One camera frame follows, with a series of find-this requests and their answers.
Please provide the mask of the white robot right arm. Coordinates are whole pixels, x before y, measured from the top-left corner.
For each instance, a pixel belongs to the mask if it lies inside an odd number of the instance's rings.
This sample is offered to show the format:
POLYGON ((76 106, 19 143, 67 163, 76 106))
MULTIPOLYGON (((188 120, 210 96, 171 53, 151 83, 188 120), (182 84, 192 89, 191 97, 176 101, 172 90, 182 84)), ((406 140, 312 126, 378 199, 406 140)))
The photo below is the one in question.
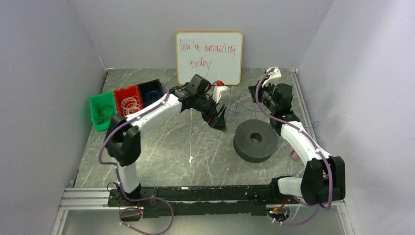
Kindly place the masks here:
POLYGON ((265 106, 271 127, 286 140, 298 154, 305 169, 301 178, 280 176, 273 178, 271 188, 275 195, 301 198, 306 204, 328 208, 333 201, 346 196, 345 162, 323 150, 304 129, 292 110, 293 88, 284 83, 249 86, 253 101, 259 108, 265 106))

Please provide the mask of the black cable spool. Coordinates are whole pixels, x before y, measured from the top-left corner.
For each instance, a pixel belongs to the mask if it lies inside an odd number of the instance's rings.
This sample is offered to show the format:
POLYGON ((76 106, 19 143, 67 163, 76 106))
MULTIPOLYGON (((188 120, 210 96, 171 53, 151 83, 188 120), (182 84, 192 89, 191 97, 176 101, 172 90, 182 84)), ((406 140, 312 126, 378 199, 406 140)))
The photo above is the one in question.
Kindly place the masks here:
POLYGON ((233 147, 237 155, 246 162, 258 164, 268 160, 277 150, 278 135, 270 124, 249 119, 235 130, 233 147))

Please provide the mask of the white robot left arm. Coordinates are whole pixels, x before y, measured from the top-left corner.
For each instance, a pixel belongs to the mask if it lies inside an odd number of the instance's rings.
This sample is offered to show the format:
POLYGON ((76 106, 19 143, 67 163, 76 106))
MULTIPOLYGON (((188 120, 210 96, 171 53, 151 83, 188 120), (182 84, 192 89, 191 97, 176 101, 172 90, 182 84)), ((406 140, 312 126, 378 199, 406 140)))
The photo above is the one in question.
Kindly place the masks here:
POLYGON ((156 124, 188 109, 198 111, 209 127, 226 131, 225 110, 217 108, 220 99, 230 95, 229 87, 222 81, 210 83, 196 74, 182 86, 175 86, 148 107, 127 116, 112 117, 98 159, 101 164, 103 151, 112 158, 108 163, 116 167, 119 187, 130 201, 141 198, 136 161, 141 154, 142 137, 156 124))

